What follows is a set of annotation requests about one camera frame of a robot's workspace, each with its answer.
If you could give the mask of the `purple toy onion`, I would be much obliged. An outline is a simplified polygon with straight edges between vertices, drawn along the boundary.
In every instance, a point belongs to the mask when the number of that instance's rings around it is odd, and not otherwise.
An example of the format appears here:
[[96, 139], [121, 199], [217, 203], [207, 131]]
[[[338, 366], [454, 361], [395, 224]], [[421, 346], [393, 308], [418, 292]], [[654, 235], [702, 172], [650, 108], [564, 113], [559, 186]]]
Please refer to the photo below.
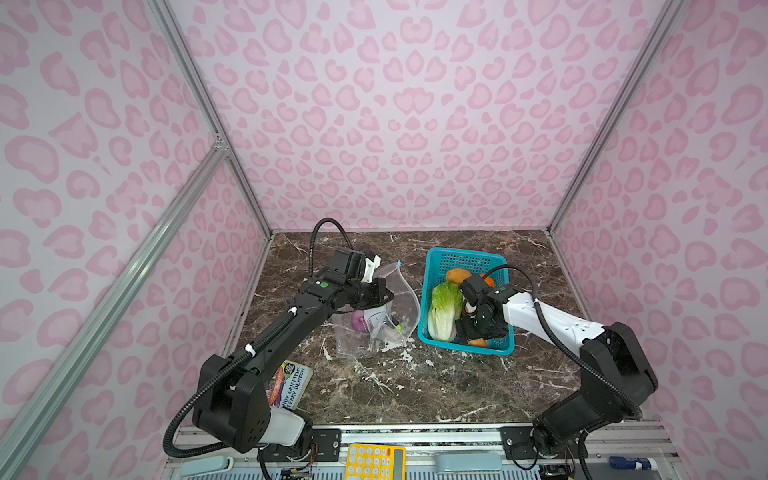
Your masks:
[[363, 334], [363, 335], [370, 334], [370, 328], [369, 328], [368, 322], [366, 321], [364, 311], [352, 312], [351, 318], [350, 318], [350, 325], [352, 329], [359, 334]]

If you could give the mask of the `clear zip top bag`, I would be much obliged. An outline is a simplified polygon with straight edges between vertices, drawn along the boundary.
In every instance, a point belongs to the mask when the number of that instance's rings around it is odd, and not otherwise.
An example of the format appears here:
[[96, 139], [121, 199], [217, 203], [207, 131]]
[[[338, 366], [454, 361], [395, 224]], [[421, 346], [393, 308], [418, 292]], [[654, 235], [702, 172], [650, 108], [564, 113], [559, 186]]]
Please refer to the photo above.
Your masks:
[[[351, 313], [343, 311], [332, 317], [337, 356], [365, 359], [373, 357], [382, 347], [403, 347], [416, 329], [421, 306], [415, 291], [406, 281], [402, 263], [396, 262], [380, 268], [374, 278], [386, 278], [387, 287], [394, 293], [394, 300], [387, 305], [364, 311], [370, 328], [369, 335], [355, 332], [350, 325]], [[403, 334], [382, 330], [384, 322], [403, 327]]]

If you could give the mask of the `toy carrot with leaves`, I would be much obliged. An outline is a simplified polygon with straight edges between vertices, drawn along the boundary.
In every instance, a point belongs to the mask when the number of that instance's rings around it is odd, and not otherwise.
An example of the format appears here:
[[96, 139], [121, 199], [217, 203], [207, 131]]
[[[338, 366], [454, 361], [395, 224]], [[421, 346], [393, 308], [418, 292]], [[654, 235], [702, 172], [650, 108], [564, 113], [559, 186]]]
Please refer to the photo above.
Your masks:
[[[493, 279], [493, 278], [491, 278], [491, 277], [486, 277], [486, 276], [484, 276], [484, 275], [482, 275], [482, 278], [484, 279], [484, 283], [485, 283], [485, 284], [486, 284], [486, 285], [487, 285], [489, 288], [496, 288], [496, 283], [495, 283], [495, 281], [494, 281], [494, 279]], [[464, 312], [465, 312], [465, 313], [472, 313], [472, 312], [474, 312], [474, 311], [475, 311], [475, 309], [476, 309], [476, 307], [475, 307], [475, 306], [473, 306], [473, 305], [470, 305], [468, 302], [465, 302], [465, 306], [464, 306]]]

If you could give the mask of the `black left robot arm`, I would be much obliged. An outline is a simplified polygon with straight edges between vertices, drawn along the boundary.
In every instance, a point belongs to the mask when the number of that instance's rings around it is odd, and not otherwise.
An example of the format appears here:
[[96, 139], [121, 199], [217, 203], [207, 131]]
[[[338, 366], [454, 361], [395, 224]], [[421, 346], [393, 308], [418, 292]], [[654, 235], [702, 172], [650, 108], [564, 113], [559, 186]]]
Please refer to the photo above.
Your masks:
[[190, 416], [194, 426], [216, 441], [181, 449], [174, 444], [179, 424], [173, 422], [164, 435], [165, 453], [190, 458], [226, 448], [247, 453], [267, 445], [305, 453], [311, 436], [309, 420], [271, 405], [267, 388], [299, 344], [340, 310], [369, 310], [393, 300], [385, 279], [375, 275], [380, 263], [377, 255], [338, 249], [329, 266], [307, 278], [258, 337], [227, 358], [210, 357], [200, 371], [197, 391], [179, 414]]

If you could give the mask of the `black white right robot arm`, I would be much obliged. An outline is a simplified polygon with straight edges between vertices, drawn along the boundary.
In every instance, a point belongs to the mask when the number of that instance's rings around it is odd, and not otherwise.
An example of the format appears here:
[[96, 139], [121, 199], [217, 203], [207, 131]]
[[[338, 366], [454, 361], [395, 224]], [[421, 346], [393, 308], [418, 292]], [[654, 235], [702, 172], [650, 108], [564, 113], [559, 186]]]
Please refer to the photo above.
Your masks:
[[550, 343], [579, 368], [579, 388], [532, 422], [530, 448], [538, 456], [576, 450], [585, 434], [643, 418], [641, 405], [659, 383], [629, 326], [576, 317], [510, 286], [488, 287], [463, 301], [460, 339], [491, 339], [511, 327]]

